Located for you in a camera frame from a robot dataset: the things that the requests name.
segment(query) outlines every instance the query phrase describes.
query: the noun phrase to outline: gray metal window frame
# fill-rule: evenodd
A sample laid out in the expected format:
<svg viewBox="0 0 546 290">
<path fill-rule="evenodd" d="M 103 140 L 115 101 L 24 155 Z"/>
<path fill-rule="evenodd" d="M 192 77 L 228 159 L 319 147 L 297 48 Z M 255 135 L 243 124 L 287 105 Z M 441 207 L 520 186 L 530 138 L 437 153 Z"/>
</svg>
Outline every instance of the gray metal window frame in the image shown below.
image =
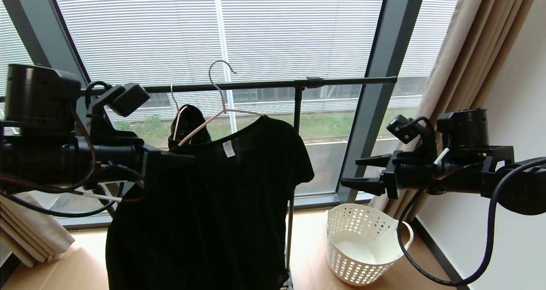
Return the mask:
<svg viewBox="0 0 546 290">
<path fill-rule="evenodd" d="M 83 86 L 90 82 L 56 0 L 2 1 L 34 63 L 74 73 Z M 422 0 L 383 0 L 365 77 L 398 74 L 421 2 Z M 357 167 L 354 160 L 370 156 L 393 88 L 393 84 L 362 86 L 340 178 L 364 174 L 365 168 Z M 83 104 L 79 103 L 80 117 L 84 117 L 84 112 Z M 366 202 L 367 197 L 358 195 L 356 190 L 338 185 L 335 193 L 297 197 L 294 202 L 295 209 L 298 210 L 362 201 Z M 107 215 L 98 215 L 82 219 L 60 219 L 60 222 L 67 228 L 78 229 L 105 226 L 109 223 L 109 218 Z"/>
</svg>

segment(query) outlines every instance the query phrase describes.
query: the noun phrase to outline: beige curtain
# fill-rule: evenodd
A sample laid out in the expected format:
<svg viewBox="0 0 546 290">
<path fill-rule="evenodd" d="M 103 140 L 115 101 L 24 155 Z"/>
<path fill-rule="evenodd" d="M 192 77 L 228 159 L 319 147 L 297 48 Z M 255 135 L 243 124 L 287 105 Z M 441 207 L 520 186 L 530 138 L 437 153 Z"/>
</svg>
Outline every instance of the beige curtain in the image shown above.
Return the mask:
<svg viewBox="0 0 546 290">
<path fill-rule="evenodd" d="M 441 113 L 481 107 L 533 0 L 459 0 L 417 115 L 433 124 Z M 416 142 L 400 146 L 413 150 Z M 398 200 L 386 195 L 370 203 L 399 218 L 415 191 L 402 191 Z M 414 218 L 427 195 L 415 203 Z"/>
<path fill-rule="evenodd" d="M 28 192 L 17 197 L 40 205 Z M 64 253 L 74 238 L 53 216 L 26 209 L 0 196 L 0 242 L 22 263 L 32 267 L 37 261 L 44 262 Z"/>
</svg>

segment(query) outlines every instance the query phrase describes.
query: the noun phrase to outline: clothing tag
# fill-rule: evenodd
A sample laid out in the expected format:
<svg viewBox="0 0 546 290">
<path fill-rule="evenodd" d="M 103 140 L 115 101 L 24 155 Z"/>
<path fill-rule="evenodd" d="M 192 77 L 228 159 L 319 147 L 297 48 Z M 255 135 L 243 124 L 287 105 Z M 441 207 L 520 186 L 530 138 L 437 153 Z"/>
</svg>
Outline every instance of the clothing tag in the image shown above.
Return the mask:
<svg viewBox="0 0 546 290">
<path fill-rule="evenodd" d="M 235 156 L 231 140 L 224 142 L 222 146 L 224 146 L 224 152 L 226 152 L 226 156 L 228 156 L 228 158 Z"/>
</svg>

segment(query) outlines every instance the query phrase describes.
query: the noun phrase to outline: road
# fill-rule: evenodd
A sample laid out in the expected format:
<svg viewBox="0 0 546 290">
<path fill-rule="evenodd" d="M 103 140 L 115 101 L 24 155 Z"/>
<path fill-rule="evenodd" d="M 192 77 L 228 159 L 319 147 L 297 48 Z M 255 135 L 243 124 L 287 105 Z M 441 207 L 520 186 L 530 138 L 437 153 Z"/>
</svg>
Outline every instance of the road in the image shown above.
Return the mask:
<svg viewBox="0 0 546 290">
<path fill-rule="evenodd" d="M 394 138 L 377 140 L 371 155 L 388 154 L 395 149 L 398 142 Z M 346 147 L 347 142 L 308 144 L 307 150 L 315 176 L 310 183 L 300 184 L 296 195 L 332 192 L 337 185 Z M 368 167 L 365 176 L 376 177 L 381 169 Z"/>
</svg>

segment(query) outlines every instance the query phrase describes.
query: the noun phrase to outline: laundry basket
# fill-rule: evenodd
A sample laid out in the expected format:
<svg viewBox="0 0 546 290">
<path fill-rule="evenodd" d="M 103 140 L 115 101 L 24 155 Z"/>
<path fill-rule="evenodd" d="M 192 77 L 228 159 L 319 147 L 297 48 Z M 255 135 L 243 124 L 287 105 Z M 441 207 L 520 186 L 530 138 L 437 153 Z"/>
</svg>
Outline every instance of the laundry basket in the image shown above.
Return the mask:
<svg viewBox="0 0 546 290">
<path fill-rule="evenodd" d="M 328 211 L 326 259 L 334 274 L 353 286 L 374 282 L 404 254 L 398 245 L 398 221 L 380 210 L 343 204 Z M 408 249 L 413 241 L 409 229 Z"/>
</svg>

